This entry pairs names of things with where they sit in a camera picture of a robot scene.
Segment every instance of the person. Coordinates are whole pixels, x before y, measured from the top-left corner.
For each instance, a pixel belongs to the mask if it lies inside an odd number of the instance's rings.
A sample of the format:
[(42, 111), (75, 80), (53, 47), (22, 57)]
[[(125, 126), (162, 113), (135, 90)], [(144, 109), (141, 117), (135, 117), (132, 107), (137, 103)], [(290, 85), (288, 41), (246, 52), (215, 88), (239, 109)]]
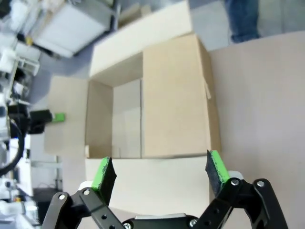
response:
[(258, 0), (224, 0), (234, 43), (260, 38), (258, 23)]

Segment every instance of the open cardboard box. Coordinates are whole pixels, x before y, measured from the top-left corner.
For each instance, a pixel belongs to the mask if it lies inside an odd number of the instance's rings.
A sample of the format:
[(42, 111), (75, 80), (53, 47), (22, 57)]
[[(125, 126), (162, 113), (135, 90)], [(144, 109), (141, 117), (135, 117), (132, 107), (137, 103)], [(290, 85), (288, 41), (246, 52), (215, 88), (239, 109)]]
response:
[(138, 20), (94, 48), (90, 79), (54, 77), (45, 150), (87, 158), (171, 158), (220, 149), (210, 58), (186, 1)]

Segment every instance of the black cable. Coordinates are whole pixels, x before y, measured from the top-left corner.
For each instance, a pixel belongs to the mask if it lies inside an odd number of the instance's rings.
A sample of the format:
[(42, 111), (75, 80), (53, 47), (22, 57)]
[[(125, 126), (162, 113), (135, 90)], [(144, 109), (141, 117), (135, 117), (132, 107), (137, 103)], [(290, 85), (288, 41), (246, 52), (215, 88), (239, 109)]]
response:
[(15, 158), (5, 167), (0, 168), (0, 176), (3, 176), (5, 174), (7, 174), (8, 172), (10, 172), (11, 170), (13, 170), (16, 165), (18, 164), (18, 162), (20, 161), (20, 159), (23, 156), (23, 150), (24, 150), (24, 136), (21, 133), (21, 130), (19, 129), (19, 127), (17, 126), (17, 124), (15, 123), (15, 121), (11, 120), (10, 122), (12, 125), (11, 128), (15, 128), (15, 131), (17, 133), (17, 138), (18, 138), (18, 151), (16, 153)]

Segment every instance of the floor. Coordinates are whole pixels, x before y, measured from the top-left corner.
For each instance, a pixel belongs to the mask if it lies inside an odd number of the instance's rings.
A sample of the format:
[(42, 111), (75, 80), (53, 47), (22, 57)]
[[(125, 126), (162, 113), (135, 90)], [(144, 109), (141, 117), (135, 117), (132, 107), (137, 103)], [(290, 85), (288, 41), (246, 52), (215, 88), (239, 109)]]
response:
[[(127, 8), (134, 2), (150, 3), (158, 10), (179, 0), (124, 0)], [(259, 31), (263, 37), (291, 31), (305, 30), (304, 0), (261, 0)], [(194, 31), (201, 37), (208, 50), (226, 47), (230, 42), (230, 29), (223, 2), (220, 0), (190, 0)], [(93, 46), (85, 48), (73, 59), (55, 60), (46, 55), (41, 58), (41, 69), (33, 83), (30, 102), (32, 109), (47, 108), (47, 93), (53, 75), (88, 78)], [(43, 135), (32, 136), (31, 153), (34, 160), (54, 161), (54, 156), (43, 153)], [(44, 169), (33, 170), (33, 185), (54, 183), (55, 172)]]

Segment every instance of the silver screw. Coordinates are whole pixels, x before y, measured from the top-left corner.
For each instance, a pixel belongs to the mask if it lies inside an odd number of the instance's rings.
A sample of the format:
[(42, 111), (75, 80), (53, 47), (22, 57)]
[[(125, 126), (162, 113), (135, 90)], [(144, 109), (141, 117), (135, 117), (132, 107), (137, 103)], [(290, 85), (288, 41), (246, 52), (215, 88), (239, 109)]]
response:
[(126, 229), (132, 229), (132, 226), (131, 226), (129, 223), (124, 223), (123, 226), (124, 226)]
[(265, 185), (265, 183), (263, 182), (263, 181), (258, 181), (257, 182), (257, 185), (259, 186), (259, 187), (263, 187), (264, 185)]
[(86, 196), (86, 195), (88, 195), (90, 193), (90, 191), (89, 190), (85, 190), (84, 192), (83, 192), (83, 194)]
[(58, 198), (59, 198), (60, 200), (63, 200), (63, 199), (65, 199), (65, 195), (64, 195), (64, 194), (61, 194)]
[(195, 226), (196, 223), (197, 223), (197, 220), (196, 219), (192, 219), (190, 221), (190, 227), (192, 228), (193, 226)]
[(231, 184), (232, 184), (233, 186), (236, 186), (236, 185), (239, 184), (239, 181), (238, 181), (238, 180), (231, 180)]

